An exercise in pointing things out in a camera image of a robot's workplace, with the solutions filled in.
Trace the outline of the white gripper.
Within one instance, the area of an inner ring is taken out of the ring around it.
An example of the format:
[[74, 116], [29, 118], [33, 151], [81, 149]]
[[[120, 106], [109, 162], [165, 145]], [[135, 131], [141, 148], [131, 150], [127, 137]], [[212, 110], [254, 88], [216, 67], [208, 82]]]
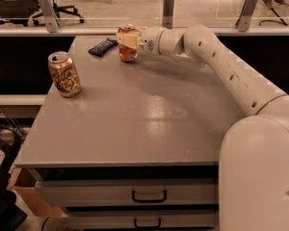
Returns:
[[145, 27], [136, 26], [137, 32], [131, 33], [116, 33], [116, 40], [119, 44], [132, 49], [143, 47], [147, 54], [159, 54], [160, 38], [165, 31], [163, 27]]

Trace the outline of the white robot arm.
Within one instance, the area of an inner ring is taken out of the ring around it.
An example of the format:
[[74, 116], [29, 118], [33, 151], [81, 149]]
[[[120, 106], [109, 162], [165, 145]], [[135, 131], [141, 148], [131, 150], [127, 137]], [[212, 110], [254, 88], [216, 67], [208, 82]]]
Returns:
[[183, 32], [137, 27], [117, 41], [147, 54], [202, 61], [242, 112], [219, 155], [220, 231], [289, 231], [289, 94], [204, 25]]

